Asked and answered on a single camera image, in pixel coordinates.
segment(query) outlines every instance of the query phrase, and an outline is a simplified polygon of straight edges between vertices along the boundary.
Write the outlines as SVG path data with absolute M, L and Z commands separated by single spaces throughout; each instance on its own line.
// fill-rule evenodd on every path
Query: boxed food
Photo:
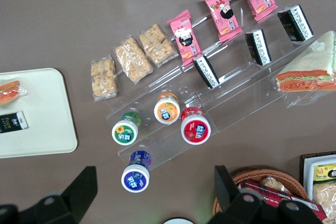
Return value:
M 251 181 L 251 180 L 244 180 L 240 184 L 241 188 L 250 188 L 258 193 L 261 194 L 263 199 L 267 204 L 273 207 L 277 207 L 282 200 L 292 200 L 292 201 L 298 201 L 300 203 L 305 204 L 308 206 L 312 211 L 316 214 L 316 216 L 322 221 L 323 219 L 327 218 L 326 213 L 324 212 L 321 205 L 318 205 L 314 203 L 313 201 L 308 201 L 301 199 L 299 197 L 296 197 L 294 195 L 287 194 L 283 191 L 278 191 L 275 189 L 272 189 L 270 187 L 264 186 L 262 184 L 259 184 L 257 182 Z

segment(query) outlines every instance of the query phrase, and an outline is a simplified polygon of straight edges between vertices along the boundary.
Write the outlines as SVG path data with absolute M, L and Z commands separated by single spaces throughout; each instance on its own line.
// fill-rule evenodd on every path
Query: wicker basket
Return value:
M 239 184 L 240 182 L 246 179 L 255 182 L 260 182 L 263 179 L 267 178 L 268 176 L 273 176 L 276 180 L 281 182 L 289 191 L 291 191 L 292 194 L 302 199 L 308 200 L 307 192 L 296 179 L 294 179 L 293 177 L 289 176 L 286 173 L 278 172 L 276 170 L 270 170 L 270 169 L 246 170 L 233 176 L 232 179 L 236 184 Z M 221 209 L 218 200 L 216 198 L 213 206 L 213 214 L 216 214 L 220 211 Z

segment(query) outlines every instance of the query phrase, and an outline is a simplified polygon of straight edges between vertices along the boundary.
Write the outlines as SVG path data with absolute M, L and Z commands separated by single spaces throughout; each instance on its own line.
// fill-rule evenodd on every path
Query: gray table surface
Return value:
M 316 34 L 336 30 L 334 0 L 276 1 L 282 7 L 301 4 Z M 72 153 L 0 159 L 0 204 L 23 210 L 95 165 L 99 192 L 82 223 L 155 224 L 182 216 L 203 224 L 212 216 L 215 165 L 230 171 L 270 166 L 298 178 L 301 154 L 335 150 L 335 93 L 291 109 L 277 101 L 151 171 L 143 193 L 122 188 L 125 165 L 111 139 L 108 105 L 93 102 L 90 61 L 154 23 L 169 31 L 166 21 L 184 9 L 202 17 L 202 5 L 202 0 L 0 0 L 0 71 L 60 70 L 78 136 Z

